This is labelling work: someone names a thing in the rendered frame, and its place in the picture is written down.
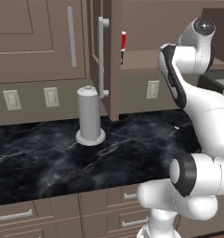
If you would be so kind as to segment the white wall outlet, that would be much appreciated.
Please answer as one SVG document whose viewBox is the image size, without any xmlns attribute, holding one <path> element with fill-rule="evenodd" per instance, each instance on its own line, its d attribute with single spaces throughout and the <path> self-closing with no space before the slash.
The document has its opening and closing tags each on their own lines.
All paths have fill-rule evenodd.
<svg viewBox="0 0 224 238">
<path fill-rule="evenodd" d="M 59 95 L 55 87 L 45 88 L 44 93 L 47 107 L 59 107 Z"/>
<path fill-rule="evenodd" d="M 4 90 L 3 94 L 9 111 L 21 109 L 20 97 L 17 90 Z"/>
<path fill-rule="evenodd" d="M 148 99 L 157 99 L 159 91 L 159 81 L 149 81 L 147 88 L 147 98 Z"/>
</svg>

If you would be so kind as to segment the brown small drawer front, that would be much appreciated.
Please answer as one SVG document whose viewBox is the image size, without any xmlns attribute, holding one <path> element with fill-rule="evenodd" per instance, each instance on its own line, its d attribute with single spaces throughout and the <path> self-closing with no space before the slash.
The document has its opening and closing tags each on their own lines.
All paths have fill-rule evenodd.
<svg viewBox="0 0 224 238">
<path fill-rule="evenodd" d="M 138 201 L 138 184 L 114 187 L 107 190 L 108 206 L 128 205 Z"/>
</svg>

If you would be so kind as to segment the brown open cabinet door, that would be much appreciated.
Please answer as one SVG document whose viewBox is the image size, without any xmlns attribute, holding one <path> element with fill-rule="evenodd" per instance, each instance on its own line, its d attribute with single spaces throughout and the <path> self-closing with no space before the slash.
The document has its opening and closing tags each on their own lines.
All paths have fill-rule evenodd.
<svg viewBox="0 0 224 238">
<path fill-rule="evenodd" d="M 99 94 L 98 17 L 108 19 L 104 30 L 104 89 L 109 96 L 100 99 L 112 121 L 119 120 L 121 79 L 121 34 L 123 0 L 86 0 L 90 78 Z"/>
</svg>

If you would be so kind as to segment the grey paper towel holder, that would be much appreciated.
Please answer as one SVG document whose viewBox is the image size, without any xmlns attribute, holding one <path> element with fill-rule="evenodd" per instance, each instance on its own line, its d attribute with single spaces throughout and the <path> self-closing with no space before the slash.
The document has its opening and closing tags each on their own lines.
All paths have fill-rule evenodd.
<svg viewBox="0 0 224 238">
<path fill-rule="evenodd" d="M 102 143 L 105 132 L 100 127 L 99 95 L 93 86 L 84 86 L 77 90 L 79 126 L 76 140 L 85 146 L 96 146 Z"/>
</svg>

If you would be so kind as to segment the black toaster oven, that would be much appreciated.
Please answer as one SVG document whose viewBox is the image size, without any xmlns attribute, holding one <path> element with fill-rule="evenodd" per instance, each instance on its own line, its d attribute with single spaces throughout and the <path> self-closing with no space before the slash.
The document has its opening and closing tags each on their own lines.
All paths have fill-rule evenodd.
<svg viewBox="0 0 224 238">
<path fill-rule="evenodd" d="M 208 71 L 201 75 L 197 86 L 224 95 L 224 70 Z"/>
</svg>

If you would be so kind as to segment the brown closed cabinet door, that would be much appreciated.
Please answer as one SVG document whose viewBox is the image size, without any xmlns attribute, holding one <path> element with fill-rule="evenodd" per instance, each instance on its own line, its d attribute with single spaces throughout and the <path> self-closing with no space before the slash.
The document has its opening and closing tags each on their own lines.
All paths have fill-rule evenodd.
<svg viewBox="0 0 224 238">
<path fill-rule="evenodd" d="M 0 84 L 86 76 L 83 0 L 0 0 Z M 76 67 L 67 7 L 72 7 Z"/>
</svg>

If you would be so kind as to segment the brown deep drawer front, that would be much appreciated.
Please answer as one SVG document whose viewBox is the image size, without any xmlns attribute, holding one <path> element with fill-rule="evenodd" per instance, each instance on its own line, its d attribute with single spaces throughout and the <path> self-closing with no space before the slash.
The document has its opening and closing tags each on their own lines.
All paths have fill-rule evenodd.
<svg viewBox="0 0 224 238">
<path fill-rule="evenodd" d="M 150 210 L 139 210 L 139 211 L 119 211 L 114 214 L 110 214 L 107 217 L 107 231 L 122 231 L 124 229 L 129 228 L 135 228 L 137 226 L 131 226 L 131 227 L 122 227 L 122 221 L 129 222 L 134 220 L 140 220 L 145 219 L 146 217 L 149 217 Z"/>
</svg>

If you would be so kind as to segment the brown cabinet shelf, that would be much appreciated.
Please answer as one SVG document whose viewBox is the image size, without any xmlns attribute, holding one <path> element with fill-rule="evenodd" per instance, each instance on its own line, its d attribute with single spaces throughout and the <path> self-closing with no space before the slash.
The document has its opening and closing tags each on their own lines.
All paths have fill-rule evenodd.
<svg viewBox="0 0 224 238">
<path fill-rule="evenodd" d="M 158 50 L 126 51 L 121 75 L 157 73 L 158 56 Z"/>
</svg>

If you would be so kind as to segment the brown wide drawer front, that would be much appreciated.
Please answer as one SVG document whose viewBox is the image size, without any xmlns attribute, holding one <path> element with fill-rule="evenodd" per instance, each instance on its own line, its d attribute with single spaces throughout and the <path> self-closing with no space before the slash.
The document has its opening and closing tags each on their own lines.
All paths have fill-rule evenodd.
<svg viewBox="0 0 224 238">
<path fill-rule="evenodd" d="M 38 215 L 32 201 L 11 205 L 0 205 L 0 225 L 27 221 L 33 218 L 38 218 Z"/>
</svg>

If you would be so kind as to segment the brown lower cabinet door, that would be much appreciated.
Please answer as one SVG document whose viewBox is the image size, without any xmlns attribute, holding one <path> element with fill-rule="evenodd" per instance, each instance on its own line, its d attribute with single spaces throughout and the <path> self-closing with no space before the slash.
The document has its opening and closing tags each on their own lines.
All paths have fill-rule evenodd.
<svg viewBox="0 0 224 238">
<path fill-rule="evenodd" d="M 45 238 L 42 229 L 15 229 L 0 231 L 0 238 Z"/>
</svg>

